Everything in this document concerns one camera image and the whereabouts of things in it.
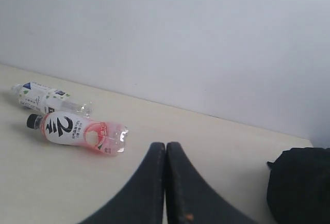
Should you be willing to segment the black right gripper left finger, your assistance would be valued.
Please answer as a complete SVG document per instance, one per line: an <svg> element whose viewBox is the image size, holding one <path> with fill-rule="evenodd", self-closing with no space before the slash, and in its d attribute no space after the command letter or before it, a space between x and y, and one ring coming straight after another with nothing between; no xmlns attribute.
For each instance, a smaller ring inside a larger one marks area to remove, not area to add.
<svg viewBox="0 0 330 224"><path fill-rule="evenodd" d="M165 158L164 143L152 143L140 166L124 187L82 223L162 223Z"/></svg>

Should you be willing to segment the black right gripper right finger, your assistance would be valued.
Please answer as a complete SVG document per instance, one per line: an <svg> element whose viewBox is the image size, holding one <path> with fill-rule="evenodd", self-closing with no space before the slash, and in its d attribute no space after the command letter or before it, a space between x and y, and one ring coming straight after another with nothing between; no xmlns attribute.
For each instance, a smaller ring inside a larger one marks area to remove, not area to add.
<svg viewBox="0 0 330 224"><path fill-rule="evenodd" d="M192 165L178 142L166 147L168 223L255 223L218 195Z"/></svg>

